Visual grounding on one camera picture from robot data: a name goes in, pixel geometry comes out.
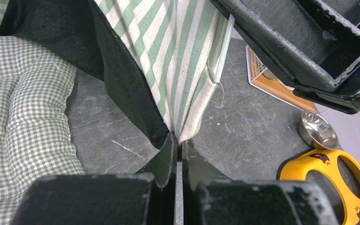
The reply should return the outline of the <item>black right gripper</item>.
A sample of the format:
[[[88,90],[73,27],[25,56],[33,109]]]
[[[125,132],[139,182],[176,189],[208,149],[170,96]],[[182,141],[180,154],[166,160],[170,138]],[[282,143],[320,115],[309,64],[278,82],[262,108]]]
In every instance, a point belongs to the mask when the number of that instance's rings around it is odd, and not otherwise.
[[[346,114],[360,111],[360,0],[218,0],[216,5],[300,85],[296,96]]]

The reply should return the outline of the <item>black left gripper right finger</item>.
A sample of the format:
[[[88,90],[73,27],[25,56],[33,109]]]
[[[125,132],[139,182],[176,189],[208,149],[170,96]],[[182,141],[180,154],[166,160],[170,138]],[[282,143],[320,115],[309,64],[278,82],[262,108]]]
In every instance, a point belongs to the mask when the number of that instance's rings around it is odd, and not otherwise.
[[[233,180],[183,142],[186,225],[336,225],[323,190],[303,181]]]

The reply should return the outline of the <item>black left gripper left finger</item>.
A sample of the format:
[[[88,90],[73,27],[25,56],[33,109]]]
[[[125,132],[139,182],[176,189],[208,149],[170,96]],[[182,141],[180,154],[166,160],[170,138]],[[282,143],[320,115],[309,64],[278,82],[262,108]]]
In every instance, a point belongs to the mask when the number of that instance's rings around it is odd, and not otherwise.
[[[27,190],[14,225],[175,224],[177,139],[133,174],[47,175]]]

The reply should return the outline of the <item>green striped pet tent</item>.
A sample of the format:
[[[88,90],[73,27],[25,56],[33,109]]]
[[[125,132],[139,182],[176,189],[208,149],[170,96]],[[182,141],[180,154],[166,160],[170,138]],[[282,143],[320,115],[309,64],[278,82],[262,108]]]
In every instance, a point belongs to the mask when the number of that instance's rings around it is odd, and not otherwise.
[[[0,0],[0,36],[101,80],[155,148],[193,138],[219,83],[228,20],[209,0]]]

